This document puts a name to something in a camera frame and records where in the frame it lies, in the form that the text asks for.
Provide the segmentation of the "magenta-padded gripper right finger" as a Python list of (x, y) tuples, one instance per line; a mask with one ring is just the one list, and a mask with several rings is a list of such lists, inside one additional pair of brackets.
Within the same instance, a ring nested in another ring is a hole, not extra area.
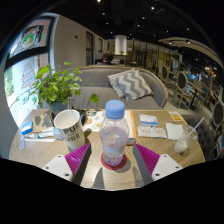
[(139, 144), (133, 145), (133, 154), (145, 185), (182, 169), (168, 154), (159, 155)]

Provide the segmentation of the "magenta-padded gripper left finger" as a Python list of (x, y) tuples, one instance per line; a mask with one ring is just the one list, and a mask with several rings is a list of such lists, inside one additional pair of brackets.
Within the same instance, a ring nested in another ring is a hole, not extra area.
[(91, 144), (88, 143), (66, 156), (55, 156), (43, 167), (43, 170), (80, 185), (91, 153)]

